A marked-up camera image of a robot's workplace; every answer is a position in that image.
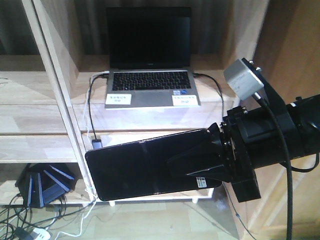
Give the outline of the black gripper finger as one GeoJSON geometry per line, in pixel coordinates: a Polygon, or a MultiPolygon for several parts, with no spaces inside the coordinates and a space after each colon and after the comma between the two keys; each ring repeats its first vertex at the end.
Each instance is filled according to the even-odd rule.
{"type": "Polygon", "coordinates": [[[229,183],[234,179],[235,172],[225,164],[200,164],[189,166],[188,176],[209,178],[229,183]]]}
{"type": "Polygon", "coordinates": [[[172,175],[226,175],[227,164],[216,123],[190,138],[191,146],[167,160],[172,175]]]}

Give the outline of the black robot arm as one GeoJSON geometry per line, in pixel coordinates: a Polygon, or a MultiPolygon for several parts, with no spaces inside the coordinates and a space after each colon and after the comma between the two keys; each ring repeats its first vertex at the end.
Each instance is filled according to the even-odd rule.
{"type": "Polygon", "coordinates": [[[255,169],[319,151],[320,97],[315,95],[297,98],[284,107],[283,114],[270,114],[265,107],[247,112],[235,107],[227,112],[221,127],[212,124],[204,140],[171,157],[167,164],[175,176],[231,183],[237,200],[246,202],[261,196],[255,169]]]}

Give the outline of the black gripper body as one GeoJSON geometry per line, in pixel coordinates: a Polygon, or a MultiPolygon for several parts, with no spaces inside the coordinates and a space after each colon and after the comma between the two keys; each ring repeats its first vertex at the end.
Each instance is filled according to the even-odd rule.
{"type": "Polygon", "coordinates": [[[223,132],[235,151],[235,177],[231,181],[238,202],[261,197],[255,169],[282,163],[284,150],[275,124],[263,107],[244,112],[241,106],[227,111],[223,132]]]}

